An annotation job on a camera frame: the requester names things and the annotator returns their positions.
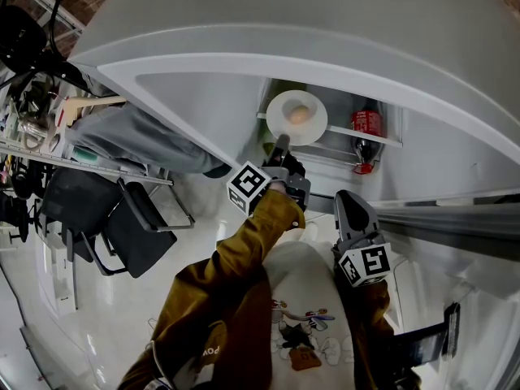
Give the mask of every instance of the white plate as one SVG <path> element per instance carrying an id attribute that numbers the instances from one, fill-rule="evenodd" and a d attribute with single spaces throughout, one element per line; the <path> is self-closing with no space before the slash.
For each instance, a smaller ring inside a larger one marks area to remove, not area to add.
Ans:
<path id="1" fill-rule="evenodd" d="M 298 106 L 309 109 L 310 118 L 301 124 L 289 121 Z M 267 107 L 267 127 L 275 137 L 287 134 L 291 145 L 303 146 L 317 141 L 327 128 L 327 111 L 317 97 L 305 91 L 286 91 L 277 95 Z"/>

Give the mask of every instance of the coca-cola bottle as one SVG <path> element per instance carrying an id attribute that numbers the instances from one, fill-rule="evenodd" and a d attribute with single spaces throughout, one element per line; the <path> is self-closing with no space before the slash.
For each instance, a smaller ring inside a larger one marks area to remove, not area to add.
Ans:
<path id="1" fill-rule="evenodd" d="M 383 118 L 377 111 L 376 100 L 367 98 L 362 110 L 352 114 L 351 128 L 372 136 L 381 137 L 383 135 Z M 381 143 L 362 137 L 352 137 L 351 140 L 353 151 L 359 159 L 359 164 L 354 168 L 354 172 L 359 175 L 371 173 L 374 169 L 374 159 L 381 150 Z"/>

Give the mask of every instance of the refrigerator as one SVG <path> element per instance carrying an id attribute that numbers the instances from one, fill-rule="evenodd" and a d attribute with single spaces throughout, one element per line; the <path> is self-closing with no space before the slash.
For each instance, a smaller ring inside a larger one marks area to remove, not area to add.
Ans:
<path id="1" fill-rule="evenodd" d="M 317 95 L 329 127 L 293 150 L 314 197 L 378 211 L 397 333 L 461 303 L 457 356 L 418 372 L 478 390 L 519 385 L 518 48 L 501 0 L 107 0 L 69 61 L 236 169 L 261 164 L 274 89 Z M 362 98 L 384 123 L 369 175 L 349 142 Z"/>

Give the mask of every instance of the white t-shirt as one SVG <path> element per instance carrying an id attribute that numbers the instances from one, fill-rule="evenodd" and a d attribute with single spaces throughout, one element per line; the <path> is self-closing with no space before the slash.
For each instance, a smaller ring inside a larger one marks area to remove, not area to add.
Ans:
<path id="1" fill-rule="evenodd" d="M 271 389 L 355 389 L 352 337 L 332 272 L 299 241 L 263 263 L 272 291 Z"/>

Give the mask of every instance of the person's arm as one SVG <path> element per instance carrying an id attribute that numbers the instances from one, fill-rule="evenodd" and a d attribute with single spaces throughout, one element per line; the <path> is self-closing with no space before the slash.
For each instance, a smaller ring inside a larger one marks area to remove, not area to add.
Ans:
<path id="1" fill-rule="evenodd" d="M 223 240 L 210 259 L 185 267 L 174 279 L 152 340 L 177 372 L 188 361 L 187 349 L 204 344 L 207 325 L 223 304 L 240 299 L 254 282 L 264 258 L 291 227 L 305 227 L 303 212 L 287 195 L 268 189 L 236 234 Z M 119 389 L 142 389 L 160 375 L 146 350 L 123 378 Z"/>

